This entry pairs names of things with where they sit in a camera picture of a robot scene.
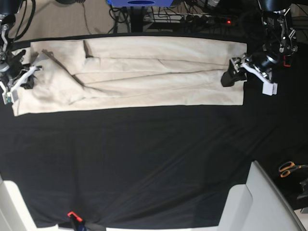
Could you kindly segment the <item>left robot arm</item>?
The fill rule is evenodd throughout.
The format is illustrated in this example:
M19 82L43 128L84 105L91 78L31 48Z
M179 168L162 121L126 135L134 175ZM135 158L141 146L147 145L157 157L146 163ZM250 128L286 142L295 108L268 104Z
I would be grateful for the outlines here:
M232 87L237 81L246 81L247 73L251 73L262 81L262 93L272 96L278 91L278 84L272 77L273 69L280 65L290 67L292 57L298 50L296 30L290 0L259 0L258 4L265 33L262 49L230 58L221 84Z

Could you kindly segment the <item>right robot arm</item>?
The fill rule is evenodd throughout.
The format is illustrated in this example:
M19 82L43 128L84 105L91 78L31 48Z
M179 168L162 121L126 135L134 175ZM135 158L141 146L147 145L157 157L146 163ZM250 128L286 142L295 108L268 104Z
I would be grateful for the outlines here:
M29 20L22 31L18 27L13 38L9 37L10 30L14 27L15 15L22 5L25 6L22 20L27 10L26 0L2 0L0 2L0 88L4 104L14 104L18 100L17 90L19 87L32 89L34 87L34 73L42 69L41 66L23 64L23 56L26 50L17 54L12 53L14 43L23 37L29 29L36 11L36 2L33 0Z

